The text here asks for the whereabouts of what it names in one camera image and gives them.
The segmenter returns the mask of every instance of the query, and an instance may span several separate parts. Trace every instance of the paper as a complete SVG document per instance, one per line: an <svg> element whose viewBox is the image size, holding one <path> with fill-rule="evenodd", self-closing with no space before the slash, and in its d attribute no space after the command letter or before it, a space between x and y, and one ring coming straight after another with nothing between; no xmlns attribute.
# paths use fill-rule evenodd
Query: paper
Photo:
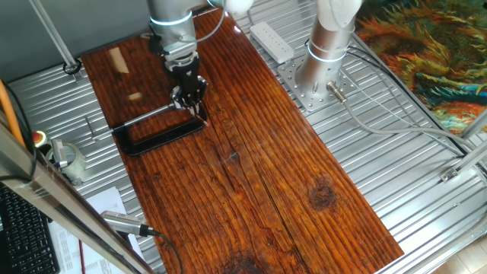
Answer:
<svg viewBox="0 0 487 274"><path fill-rule="evenodd" d="M88 198L87 201L98 213L104 212L105 210L126 213L122 198L120 198L119 191L115 187L98 193ZM79 239L55 222L49 224L49 231L59 261L60 274L82 274ZM134 251L143 259L135 236L129 235L129 240ZM86 274L123 274L122 270L118 269L86 244L83 244L83 255Z"/></svg>

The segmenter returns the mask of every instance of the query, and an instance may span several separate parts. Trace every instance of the orange tube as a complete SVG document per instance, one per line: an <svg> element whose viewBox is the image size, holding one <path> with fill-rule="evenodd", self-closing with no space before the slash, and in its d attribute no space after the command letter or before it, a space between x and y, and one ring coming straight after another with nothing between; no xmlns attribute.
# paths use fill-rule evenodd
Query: orange tube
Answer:
<svg viewBox="0 0 487 274"><path fill-rule="evenodd" d="M10 101L10 97L7 94L7 90L0 80L0 102L2 102L3 111L7 116L8 125L10 126L10 131L12 135L20 142L21 145L25 147L24 138L22 138L21 128L18 125L17 117L15 116L15 111Z"/></svg>

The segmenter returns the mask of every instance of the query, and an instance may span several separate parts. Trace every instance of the black keyboard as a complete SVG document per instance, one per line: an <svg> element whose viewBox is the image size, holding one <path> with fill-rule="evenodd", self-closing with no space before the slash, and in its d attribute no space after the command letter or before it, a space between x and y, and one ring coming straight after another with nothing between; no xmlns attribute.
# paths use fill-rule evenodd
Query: black keyboard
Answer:
<svg viewBox="0 0 487 274"><path fill-rule="evenodd" d="M0 185L0 217L1 273L59 273L46 216Z"/></svg>

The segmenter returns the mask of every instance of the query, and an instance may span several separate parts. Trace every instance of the robotic arm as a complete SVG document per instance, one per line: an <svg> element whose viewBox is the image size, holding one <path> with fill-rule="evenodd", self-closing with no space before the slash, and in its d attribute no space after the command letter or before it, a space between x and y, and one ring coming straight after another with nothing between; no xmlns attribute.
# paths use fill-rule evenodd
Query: robotic arm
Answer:
<svg viewBox="0 0 487 274"><path fill-rule="evenodd" d="M330 82L340 85L339 70L362 2L318 0L318 17L308 43L308 52L296 71L296 82L305 97L324 98Z"/></svg>
<svg viewBox="0 0 487 274"><path fill-rule="evenodd" d="M207 85L198 76L198 40L191 9L211 5L234 14L247 11L252 4L253 0L148 0L149 24L154 34L149 49L164 54L164 64L177 80L171 94L177 109L188 109L195 116Z"/></svg>

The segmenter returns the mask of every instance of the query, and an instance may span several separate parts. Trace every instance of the gray cable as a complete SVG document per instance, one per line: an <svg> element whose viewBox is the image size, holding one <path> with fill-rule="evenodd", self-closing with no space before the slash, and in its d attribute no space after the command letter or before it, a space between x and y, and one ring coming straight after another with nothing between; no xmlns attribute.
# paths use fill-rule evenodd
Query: gray cable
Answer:
<svg viewBox="0 0 487 274"><path fill-rule="evenodd" d="M407 133L407 132L430 132L438 135L443 135L449 138L452 138L453 140L459 142L462 145L465 145L467 148L474 150L475 147L462 139L461 137L454 135L453 133L446 132L441 129L433 129L433 128L426 128L426 127L413 127L413 128L408 128L408 129L373 129L370 126L365 125L361 120L358 119L358 117L353 113L352 108L350 108L348 102L344 102L343 105L347 109L347 111L350 113L350 116L357 122L357 124L367 130L368 132L372 133L377 133L377 134L400 134L400 133Z"/></svg>
<svg viewBox="0 0 487 274"><path fill-rule="evenodd" d="M221 6L223 7L223 12L221 13L220 21L218 22L215 29L213 29L211 33L208 33L208 34L206 34L206 36L201 37L201 38L196 39L196 40L188 40L188 41L175 40L175 41L181 42L181 43L199 43L199 42L202 42L204 40L207 40L209 37L211 37L213 34L215 34L215 32L220 28L221 24L223 23L223 19L225 18L225 12L226 12L225 11L225 0L221 0Z"/></svg>

